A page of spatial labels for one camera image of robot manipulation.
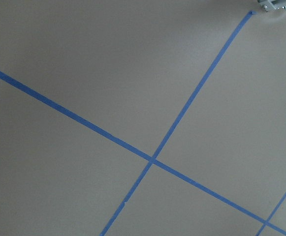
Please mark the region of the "brown paper table mat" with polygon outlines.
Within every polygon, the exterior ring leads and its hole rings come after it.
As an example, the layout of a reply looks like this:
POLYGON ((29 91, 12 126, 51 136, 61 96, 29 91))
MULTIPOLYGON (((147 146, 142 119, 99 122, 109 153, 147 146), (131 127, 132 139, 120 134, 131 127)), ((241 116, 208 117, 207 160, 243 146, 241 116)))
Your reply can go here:
POLYGON ((0 0, 0 236, 286 236, 286 10, 0 0))

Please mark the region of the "aluminium frame post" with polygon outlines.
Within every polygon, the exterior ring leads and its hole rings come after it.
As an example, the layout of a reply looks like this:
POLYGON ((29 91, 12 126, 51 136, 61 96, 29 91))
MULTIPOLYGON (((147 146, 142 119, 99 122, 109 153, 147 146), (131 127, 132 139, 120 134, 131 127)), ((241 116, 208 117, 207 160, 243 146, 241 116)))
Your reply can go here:
POLYGON ((257 0, 257 2, 266 12, 286 7, 286 0, 257 0))

